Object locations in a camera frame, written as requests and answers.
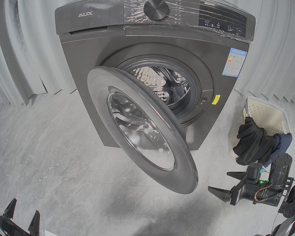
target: washing machine door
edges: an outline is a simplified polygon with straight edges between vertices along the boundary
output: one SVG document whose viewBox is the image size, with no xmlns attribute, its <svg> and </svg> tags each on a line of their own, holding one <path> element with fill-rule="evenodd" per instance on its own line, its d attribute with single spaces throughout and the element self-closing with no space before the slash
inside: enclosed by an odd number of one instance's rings
<svg viewBox="0 0 295 236">
<path fill-rule="evenodd" d="M 143 82 L 117 68 L 95 67 L 87 83 L 101 120 L 132 161 L 164 187 L 193 192 L 197 168 L 185 132 L 167 105 Z"/>
</svg>

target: laundry basket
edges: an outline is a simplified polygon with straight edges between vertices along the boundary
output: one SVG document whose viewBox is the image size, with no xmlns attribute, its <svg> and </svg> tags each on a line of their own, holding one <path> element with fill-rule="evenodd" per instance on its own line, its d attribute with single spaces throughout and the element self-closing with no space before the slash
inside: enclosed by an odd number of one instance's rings
<svg viewBox="0 0 295 236">
<path fill-rule="evenodd" d="M 269 136 L 291 132 L 283 109 L 259 98 L 248 97 L 244 109 L 240 112 L 229 132 L 228 145 L 230 154 L 233 157 L 238 157 L 234 153 L 233 147 L 239 142 L 239 139 L 237 139 L 239 127 L 241 124 L 245 124 L 245 118 L 249 116 L 253 118 L 259 127 L 264 128 Z"/>
</svg>

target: energy label sticker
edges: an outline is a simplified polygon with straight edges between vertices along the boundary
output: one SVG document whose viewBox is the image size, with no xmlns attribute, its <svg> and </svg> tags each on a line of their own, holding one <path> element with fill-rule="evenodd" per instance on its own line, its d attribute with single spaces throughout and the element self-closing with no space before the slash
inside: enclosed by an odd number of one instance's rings
<svg viewBox="0 0 295 236">
<path fill-rule="evenodd" d="M 243 50 L 231 48 L 222 75 L 238 77 L 244 64 L 246 55 L 247 52 Z"/>
</svg>

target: marble floor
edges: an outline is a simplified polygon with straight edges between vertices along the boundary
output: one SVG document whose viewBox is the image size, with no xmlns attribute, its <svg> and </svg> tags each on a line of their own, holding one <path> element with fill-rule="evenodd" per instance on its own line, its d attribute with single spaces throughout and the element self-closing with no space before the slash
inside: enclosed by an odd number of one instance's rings
<svg viewBox="0 0 295 236">
<path fill-rule="evenodd" d="M 77 91 L 34 95 L 27 107 L 0 105 L 0 212 L 16 198 L 14 221 L 27 229 L 39 210 L 40 235 L 268 234 L 277 208 L 246 200 L 234 207 L 207 190 L 231 189 L 237 181 L 226 172 L 245 170 L 228 151 L 228 132 L 245 99 L 233 91 L 201 148 L 192 151 L 199 185 L 188 195 L 160 186 L 121 149 L 104 147 Z M 295 104 L 271 102 L 295 130 Z M 294 151 L 295 142 L 288 152 Z M 282 221 L 279 215 L 276 225 Z"/>
</svg>

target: gray washing machine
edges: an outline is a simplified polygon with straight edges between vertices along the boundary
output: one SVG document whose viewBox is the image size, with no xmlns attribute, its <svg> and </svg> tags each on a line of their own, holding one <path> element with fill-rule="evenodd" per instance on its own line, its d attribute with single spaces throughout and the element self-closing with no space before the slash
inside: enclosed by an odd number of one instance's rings
<svg viewBox="0 0 295 236">
<path fill-rule="evenodd" d="M 82 0 L 55 11 L 56 32 L 103 144 L 188 194 L 190 150 L 205 140 L 238 78 L 255 17 L 225 1 Z"/>
</svg>

